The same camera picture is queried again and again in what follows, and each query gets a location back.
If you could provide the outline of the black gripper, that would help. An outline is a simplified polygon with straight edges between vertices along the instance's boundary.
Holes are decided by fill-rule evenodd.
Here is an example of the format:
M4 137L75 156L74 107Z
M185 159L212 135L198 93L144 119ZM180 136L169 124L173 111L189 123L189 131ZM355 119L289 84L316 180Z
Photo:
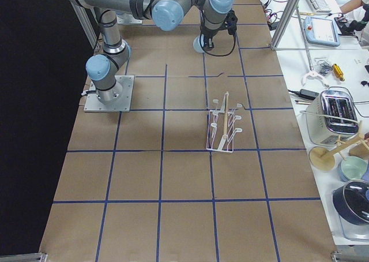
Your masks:
M234 10L230 10L224 20L224 25L229 35L235 35L237 31L238 18ZM198 38L198 44L200 47L205 47L206 49L213 49L214 43L213 38L206 38L204 41L204 35L200 34Z

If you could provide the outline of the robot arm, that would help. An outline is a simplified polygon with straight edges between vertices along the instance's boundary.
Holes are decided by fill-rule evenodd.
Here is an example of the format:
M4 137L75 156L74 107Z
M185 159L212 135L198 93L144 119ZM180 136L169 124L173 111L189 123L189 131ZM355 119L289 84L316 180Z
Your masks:
M153 20L163 31L175 29L187 12L195 6L201 13L200 35L194 49L208 53L213 37L226 30L235 36L237 17L234 0L69 0L81 8L92 8L103 38L102 54L90 57L86 71L95 86L95 98L101 104L113 104L123 96L124 86L116 78L117 71L129 60L131 48L122 39L117 14L129 14L136 20Z

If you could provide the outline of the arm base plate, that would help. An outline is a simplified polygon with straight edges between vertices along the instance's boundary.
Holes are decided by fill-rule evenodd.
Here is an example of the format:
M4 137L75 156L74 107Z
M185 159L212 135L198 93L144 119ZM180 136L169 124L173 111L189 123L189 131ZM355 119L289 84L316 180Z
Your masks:
M131 14L116 12L117 23L119 25L142 25L142 20L134 18Z
M113 113L129 112L131 108L131 99L134 88L134 75L116 75L115 86L107 91L96 89L91 81L86 94L84 111L86 113Z

